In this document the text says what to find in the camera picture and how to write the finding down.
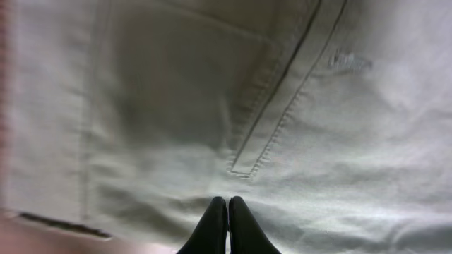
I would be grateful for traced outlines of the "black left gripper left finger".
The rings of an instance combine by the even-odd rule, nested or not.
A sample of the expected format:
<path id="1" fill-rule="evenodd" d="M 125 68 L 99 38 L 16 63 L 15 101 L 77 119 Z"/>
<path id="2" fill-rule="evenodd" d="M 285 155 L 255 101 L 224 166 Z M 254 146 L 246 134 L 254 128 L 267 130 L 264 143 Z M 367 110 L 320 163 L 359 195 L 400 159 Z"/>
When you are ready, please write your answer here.
<path id="1" fill-rule="evenodd" d="M 226 202 L 221 197 L 214 197 L 177 254 L 225 254 L 227 232 Z"/>

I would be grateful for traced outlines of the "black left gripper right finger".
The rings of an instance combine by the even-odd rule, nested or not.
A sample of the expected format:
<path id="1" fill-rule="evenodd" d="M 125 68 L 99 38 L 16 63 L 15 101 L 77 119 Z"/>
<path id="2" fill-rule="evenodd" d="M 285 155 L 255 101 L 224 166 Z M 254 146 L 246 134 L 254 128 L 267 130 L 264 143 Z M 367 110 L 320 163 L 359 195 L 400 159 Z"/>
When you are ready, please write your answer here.
<path id="1" fill-rule="evenodd" d="M 231 254 L 280 254 L 239 196 L 229 202 Z"/>

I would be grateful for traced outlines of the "khaki beige shorts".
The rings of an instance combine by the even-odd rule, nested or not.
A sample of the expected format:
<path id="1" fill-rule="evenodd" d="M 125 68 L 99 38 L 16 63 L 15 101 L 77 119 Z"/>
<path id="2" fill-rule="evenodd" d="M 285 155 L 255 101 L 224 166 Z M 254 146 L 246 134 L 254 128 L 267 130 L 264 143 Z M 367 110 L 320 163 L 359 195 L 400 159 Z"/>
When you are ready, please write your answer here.
<path id="1" fill-rule="evenodd" d="M 451 252 L 451 2 L 12 1 L 4 209 L 180 248 Z"/>

